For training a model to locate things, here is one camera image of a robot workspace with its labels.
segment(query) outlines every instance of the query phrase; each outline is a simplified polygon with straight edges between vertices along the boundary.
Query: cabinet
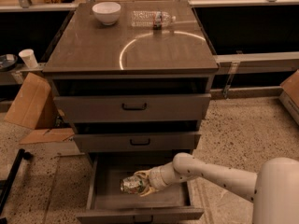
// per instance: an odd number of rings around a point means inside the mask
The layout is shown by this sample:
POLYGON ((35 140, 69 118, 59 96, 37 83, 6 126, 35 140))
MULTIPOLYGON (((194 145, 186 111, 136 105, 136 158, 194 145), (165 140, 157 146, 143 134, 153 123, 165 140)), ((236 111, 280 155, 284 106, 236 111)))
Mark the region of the cabinet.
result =
POLYGON ((173 223, 198 219, 189 184, 140 198, 120 180, 192 152, 218 66, 187 3, 121 3, 113 26, 81 4, 46 64, 57 108, 93 166, 81 223, 173 223), (177 17, 161 31, 133 28, 133 10, 177 17))

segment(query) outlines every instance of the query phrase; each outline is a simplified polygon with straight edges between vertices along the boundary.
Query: bowl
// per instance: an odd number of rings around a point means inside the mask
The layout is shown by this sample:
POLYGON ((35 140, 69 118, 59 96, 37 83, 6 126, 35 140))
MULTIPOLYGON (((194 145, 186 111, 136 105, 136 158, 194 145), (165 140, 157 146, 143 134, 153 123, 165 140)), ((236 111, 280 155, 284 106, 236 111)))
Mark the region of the bowl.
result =
POLYGON ((93 6, 93 14, 104 25, 112 25, 120 17, 121 5, 114 2, 99 3, 93 6))

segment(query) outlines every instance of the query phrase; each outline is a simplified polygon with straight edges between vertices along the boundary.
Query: cup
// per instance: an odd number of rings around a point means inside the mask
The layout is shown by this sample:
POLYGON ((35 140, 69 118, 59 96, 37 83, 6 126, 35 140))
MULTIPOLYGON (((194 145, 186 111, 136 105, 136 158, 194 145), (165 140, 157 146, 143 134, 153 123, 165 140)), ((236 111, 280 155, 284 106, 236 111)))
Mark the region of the cup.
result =
POLYGON ((32 49, 24 49, 20 51, 19 56, 25 62, 28 68, 37 68, 38 63, 36 61, 35 53, 32 49))

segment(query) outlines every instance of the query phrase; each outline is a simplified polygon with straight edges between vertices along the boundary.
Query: terrazzo floor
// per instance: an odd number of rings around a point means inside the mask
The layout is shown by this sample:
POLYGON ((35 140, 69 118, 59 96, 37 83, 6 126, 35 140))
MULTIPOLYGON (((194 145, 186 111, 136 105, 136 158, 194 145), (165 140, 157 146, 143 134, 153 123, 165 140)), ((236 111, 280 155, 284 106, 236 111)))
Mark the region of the terrazzo floor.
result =
MULTIPOLYGON (((8 224, 79 224, 92 167, 72 142, 20 146, 30 132, 3 122, 0 113, 0 180, 6 179, 20 147, 34 157, 22 161, 2 217, 8 224)), ((201 125, 194 156, 202 161, 258 172, 265 161, 299 161, 299 126, 277 96, 212 100, 201 125)), ((192 181, 195 204, 205 213, 192 224, 251 224, 252 203, 198 178, 192 181)))

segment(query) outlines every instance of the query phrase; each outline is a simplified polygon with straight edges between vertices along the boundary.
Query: plastic bottle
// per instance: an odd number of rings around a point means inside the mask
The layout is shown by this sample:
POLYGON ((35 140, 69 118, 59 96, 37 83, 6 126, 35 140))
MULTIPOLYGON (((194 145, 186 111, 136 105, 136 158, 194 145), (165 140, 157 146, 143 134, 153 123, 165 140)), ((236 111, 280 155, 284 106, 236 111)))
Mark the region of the plastic bottle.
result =
POLYGON ((151 27, 161 29, 175 22, 176 17, 171 17, 165 11, 132 11, 133 27, 151 27))

